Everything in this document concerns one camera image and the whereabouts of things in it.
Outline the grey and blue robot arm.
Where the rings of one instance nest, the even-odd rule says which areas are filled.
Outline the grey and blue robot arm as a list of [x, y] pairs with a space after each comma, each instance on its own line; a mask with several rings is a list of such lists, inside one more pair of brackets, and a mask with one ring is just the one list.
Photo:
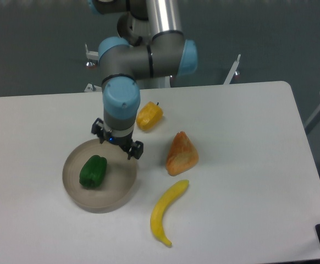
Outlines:
[[144, 151], [132, 135], [140, 105], [138, 80], [186, 75], [198, 64], [193, 40], [181, 28], [177, 1], [89, 1], [98, 14], [121, 13], [150, 27], [149, 37], [136, 41], [119, 34], [103, 40], [97, 51], [101, 71], [103, 119], [96, 119], [91, 132], [100, 142], [119, 146], [128, 158], [139, 159]]

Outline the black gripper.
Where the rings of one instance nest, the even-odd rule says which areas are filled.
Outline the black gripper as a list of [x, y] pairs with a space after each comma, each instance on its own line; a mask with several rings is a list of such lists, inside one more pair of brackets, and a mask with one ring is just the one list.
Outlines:
[[144, 144], [141, 141], [133, 141], [134, 125], [125, 129], [112, 129], [103, 120], [97, 118], [92, 124], [91, 133], [99, 138], [100, 144], [107, 141], [110, 144], [117, 145], [123, 150], [128, 150], [128, 159], [132, 157], [139, 160], [144, 152]]

